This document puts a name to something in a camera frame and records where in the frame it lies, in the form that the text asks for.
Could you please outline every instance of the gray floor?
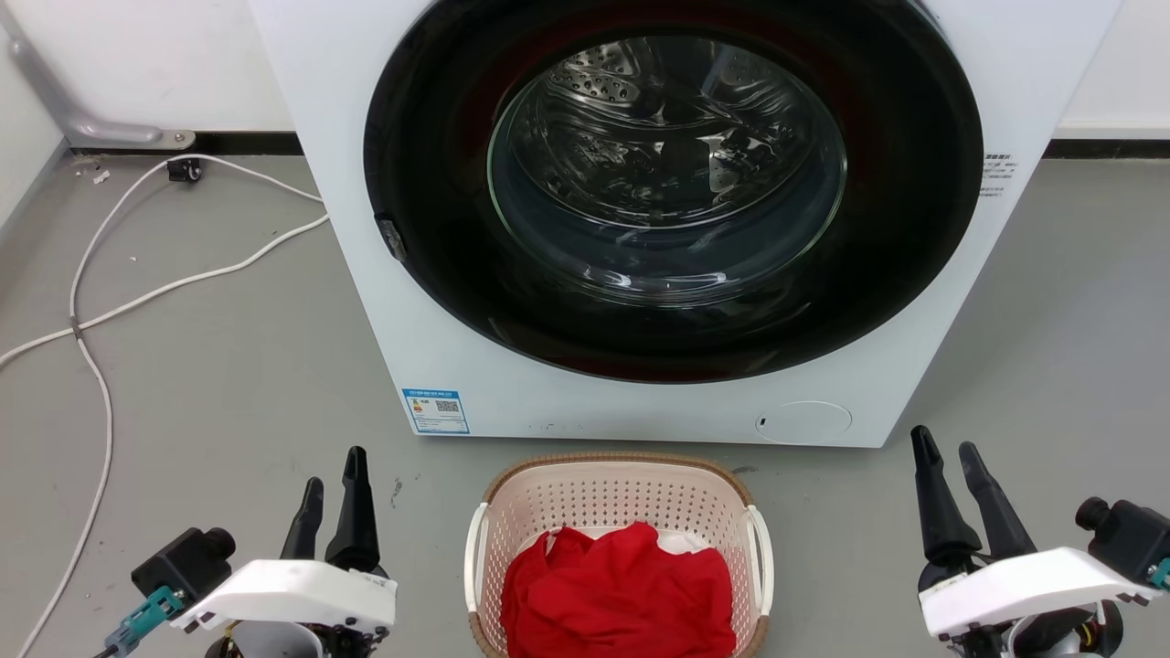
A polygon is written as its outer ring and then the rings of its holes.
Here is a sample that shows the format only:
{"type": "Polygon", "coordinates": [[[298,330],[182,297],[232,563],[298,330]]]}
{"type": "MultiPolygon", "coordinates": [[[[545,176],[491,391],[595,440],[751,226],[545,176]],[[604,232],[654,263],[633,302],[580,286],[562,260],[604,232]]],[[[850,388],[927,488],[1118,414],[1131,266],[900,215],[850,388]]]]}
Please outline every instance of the gray floor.
{"type": "MultiPolygon", "coordinates": [[[[87,241],[153,162],[102,162],[112,176],[99,185],[94,163],[62,163],[0,246],[0,351],[67,325],[87,241]]],[[[311,186],[300,159],[241,162],[311,186]]],[[[215,165],[193,187],[161,174],[144,187],[85,275],[82,318],[236,262],[319,213],[215,165]]],[[[744,478],[778,569],[763,656],[949,656],[927,637],[915,597],[923,560],[904,438],[914,424],[935,431],[969,520],[978,515],[955,467],[962,440],[980,446],[1041,547],[1086,544],[1073,512],[1088,495],[1170,512],[1165,207],[1170,163],[1044,163],[885,450],[648,446],[757,468],[744,478]]],[[[335,519],[355,444],[370,451],[383,563],[401,584],[385,653],[472,658],[461,564],[483,488],[522,458],[607,447],[414,437],[329,227],[89,335],[113,393],[115,465],[36,658],[97,652],[140,601],[130,570],[187,527],[230,529],[236,566],[275,556],[314,474],[335,519]]],[[[101,471],[102,417],[70,340],[0,372],[0,637],[9,646],[36,619],[81,530],[101,471]]],[[[1126,615],[1124,656],[1170,650],[1159,632],[1170,609],[1126,615]]],[[[164,629],[138,654],[202,656],[211,639],[164,629]]]]}

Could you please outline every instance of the washing machine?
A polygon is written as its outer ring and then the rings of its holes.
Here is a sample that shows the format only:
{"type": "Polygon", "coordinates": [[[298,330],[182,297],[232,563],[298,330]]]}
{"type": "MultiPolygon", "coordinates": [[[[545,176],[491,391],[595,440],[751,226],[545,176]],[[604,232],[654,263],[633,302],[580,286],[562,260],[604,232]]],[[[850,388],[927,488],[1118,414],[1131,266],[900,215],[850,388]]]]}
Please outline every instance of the washing machine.
{"type": "Polygon", "coordinates": [[[252,0],[419,434],[881,446],[1120,0],[252,0]]]}

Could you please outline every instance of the plastic laundry basket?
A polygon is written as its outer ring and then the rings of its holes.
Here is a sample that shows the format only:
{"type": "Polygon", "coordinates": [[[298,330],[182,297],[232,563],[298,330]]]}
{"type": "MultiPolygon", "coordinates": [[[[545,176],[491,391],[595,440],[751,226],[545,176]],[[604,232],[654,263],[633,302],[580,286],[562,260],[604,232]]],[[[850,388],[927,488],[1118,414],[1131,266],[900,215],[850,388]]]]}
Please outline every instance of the plastic laundry basket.
{"type": "Polygon", "coordinates": [[[463,588],[472,633],[489,658],[507,658],[500,624],[504,575],[545,530],[570,526],[592,536],[645,521],[660,534],[691,533],[716,548],[731,573],[732,656],[755,656],[772,606],[772,543],[746,487],[702,459],[598,452],[531,459],[503,472],[472,516],[463,588]]]}

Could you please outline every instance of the cable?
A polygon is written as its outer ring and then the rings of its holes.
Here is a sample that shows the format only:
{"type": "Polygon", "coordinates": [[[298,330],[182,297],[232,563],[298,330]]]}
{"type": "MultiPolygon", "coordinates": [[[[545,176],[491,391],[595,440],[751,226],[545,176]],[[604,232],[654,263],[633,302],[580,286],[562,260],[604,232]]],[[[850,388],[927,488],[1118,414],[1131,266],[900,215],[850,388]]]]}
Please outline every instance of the cable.
{"type": "MultiPolygon", "coordinates": [[[[136,308],[140,307],[142,304],[144,304],[144,303],[153,300],[154,297],[158,297],[160,295],[170,293],[171,290],[174,290],[176,288],[181,288],[183,286],[186,286],[187,283],[194,283],[195,281],[204,281],[206,279],[212,279],[214,276],[221,276],[223,274],[230,274],[233,272],[239,272],[239,270],[243,269],[245,267],[248,267],[249,265],[252,265],[252,263],[256,262],[257,260],[260,260],[261,256],[263,256],[268,252],[275,249],[282,242],[284,242],[284,241],[287,241],[287,240],[289,240],[291,238],[295,238],[295,237],[297,237],[297,235],[300,235],[300,234],[302,234],[302,233],[304,233],[307,231],[311,231],[311,229],[321,226],[322,224],[324,224],[325,221],[329,220],[329,215],[326,214],[326,215],[322,217],[321,219],[317,219],[316,221],[311,221],[311,222],[309,222],[309,224],[307,224],[304,226],[301,226],[300,228],[294,228],[292,231],[289,231],[288,233],[284,233],[283,235],[281,235],[280,238],[273,240],[268,245],[264,245],[263,248],[261,248],[259,252],[252,254],[252,256],[249,256],[247,260],[245,260],[242,262],[239,262],[236,265],[228,266],[228,267],[222,267],[220,269],[214,269],[212,272],[205,272],[202,274],[197,274],[194,276],[188,276],[186,279],[180,279],[180,280],[174,281],[172,283],[167,283],[166,286],[163,286],[161,288],[158,288],[156,290],[146,293],[145,295],[143,295],[143,296],[140,296],[140,297],[138,297],[138,299],[129,302],[129,303],[122,304],[118,308],[116,308],[116,309],[113,309],[113,310],[111,310],[109,313],[99,315],[99,316],[95,317],[94,320],[90,320],[88,322],[81,322],[81,323],[78,323],[77,322],[77,288],[81,285],[81,277],[82,277],[82,274],[85,272],[85,266],[89,263],[90,255],[92,255],[94,248],[97,246],[97,242],[101,239],[102,233],[105,231],[105,227],[110,224],[110,220],[113,219],[113,217],[118,213],[118,210],[122,208],[122,204],[125,203],[125,200],[130,197],[130,194],[135,190],[137,190],[138,186],[142,185],[142,183],[144,180],[146,180],[152,173],[154,173],[158,170],[165,167],[166,163],[168,163],[168,162],[172,162],[172,160],[185,160],[185,159],[190,159],[190,158],[201,158],[204,160],[208,160],[208,162],[214,162],[214,163],[219,163],[219,164],[222,164],[222,165],[227,165],[227,166],[229,166],[229,167],[232,167],[234,170],[238,170],[238,171],[241,171],[243,173],[247,173],[247,174],[250,174],[250,176],[255,176],[256,178],[260,178],[262,180],[267,180],[269,183],[273,183],[273,184],[277,185],[278,187],[283,187],[284,190],[288,190],[290,192],[300,194],[300,196],[302,196],[302,197],[304,197],[307,199],[311,199],[314,201],[321,203],[321,197],[317,197],[315,194],[310,194],[310,193],[304,192],[302,190],[297,190],[296,187],[292,187],[291,185],[287,185],[284,183],[281,183],[280,180],[276,180],[275,178],[271,178],[269,176],[264,176],[263,173],[253,171],[253,170],[247,169],[245,166],[240,166],[238,164],[229,163],[227,160],[223,160],[223,159],[220,159],[220,158],[215,158],[215,157],[212,157],[212,156],[205,156],[205,155],[200,155],[200,153],[185,153],[183,156],[176,156],[176,157],[172,157],[172,158],[167,158],[166,160],[163,160],[161,163],[159,163],[159,164],[154,165],[153,167],[151,167],[150,171],[147,171],[146,173],[144,173],[138,180],[135,181],[133,185],[130,186],[129,190],[126,190],[125,194],[123,194],[122,198],[118,199],[118,203],[113,205],[113,210],[110,211],[110,214],[105,215],[105,219],[102,221],[101,226],[98,226],[97,232],[94,233],[94,239],[90,240],[89,241],[89,246],[85,247],[85,253],[82,255],[81,263],[77,265],[77,273],[74,275],[73,286],[69,289],[69,321],[70,321],[71,325],[76,325],[77,327],[77,331],[76,331],[77,347],[81,349],[82,356],[85,357],[85,363],[89,364],[90,370],[94,371],[94,376],[97,378],[98,385],[102,388],[102,402],[105,404],[105,459],[102,462],[102,477],[98,479],[97,492],[94,494],[94,502],[92,502],[92,505],[89,508],[89,516],[85,519],[85,525],[82,528],[81,537],[77,540],[77,546],[74,547],[73,556],[69,558],[69,564],[66,567],[66,573],[61,577],[61,583],[57,584],[56,591],[53,592],[53,598],[49,599],[49,604],[44,608],[44,612],[41,614],[41,618],[37,619],[36,625],[33,626],[33,631],[30,633],[28,633],[28,638],[25,640],[23,646],[21,646],[20,652],[16,654],[16,658],[25,658],[25,656],[28,654],[28,651],[33,647],[33,643],[36,642],[36,638],[41,635],[41,630],[44,629],[44,624],[49,621],[49,617],[53,615],[53,610],[56,609],[57,603],[61,601],[61,596],[64,594],[66,587],[68,587],[69,581],[73,580],[74,571],[77,569],[77,562],[81,560],[81,553],[85,548],[85,543],[89,541],[90,532],[94,529],[94,521],[97,519],[97,509],[102,505],[102,498],[105,495],[105,486],[110,481],[110,466],[113,462],[113,405],[110,402],[110,389],[109,389],[109,386],[105,383],[105,377],[102,376],[102,371],[97,368],[97,363],[94,361],[94,357],[89,354],[89,348],[85,347],[85,340],[84,340],[84,337],[82,335],[82,331],[84,331],[85,329],[89,329],[91,327],[96,327],[96,325],[98,325],[98,324],[101,324],[101,323],[103,323],[103,322],[105,322],[108,320],[111,320],[113,317],[117,317],[117,316],[119,316],[119,315],[122,315],[122,314],[124,314],[124,313],[126,313],[129,310],[136,309],[136,308]]],[[[4,369],[4,366],[7,365],[8,363],[11,363],[12,359],[16,358],[18,356],[20,356],[20,355],[22,355],[22,354],[25,354],[25,352],[27,352],[27,351],[29,351],[29,350],[32,350],[32,349],[34,349],[36,347],[43,345],[44,343],[55,341],[57,338],[63,338],[66,336],[70,336],[70,335],[74,335],[74,334],[75,334],[75,331],[70,327],[69,329],[63,329],[61,331],[56,331],[56,333],[49,334],[47,336],[41,336],[40,338],[36,338],[35,341],[29,341],[29,342],[25,343],[23,345],[20,345],[20,347],[18,347],[15,349],[12,349],[8,352],[6,352],[4,356],[0,356],[0,369],[4,369]]]]}
{"type": "Polygon", "coordinates": [[[1023,617],[1012,624],[1012,630],[1007,633],[1007,646],[1004,647],[1004,651],[1007,653],[1007,658],[1016,658],[1016,636],[1018,636],[1021,630],[1032,625],[1032,622],[1034,622],[1035,618],[1037,615],[1028,615],[1027,617],[1023,617]]]}

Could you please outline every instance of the clothing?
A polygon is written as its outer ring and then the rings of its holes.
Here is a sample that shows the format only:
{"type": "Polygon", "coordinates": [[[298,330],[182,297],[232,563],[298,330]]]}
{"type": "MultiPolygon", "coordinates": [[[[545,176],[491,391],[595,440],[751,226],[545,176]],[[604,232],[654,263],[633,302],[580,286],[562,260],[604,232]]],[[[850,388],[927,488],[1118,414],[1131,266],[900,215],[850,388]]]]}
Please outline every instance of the clothing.
{"type": "Polygon", "coordinates": [[[708,548],[672,555],[638,522],[599,540],[545,533],[508,568],[511,658],[728,658],[731,576],[708,548]]]}

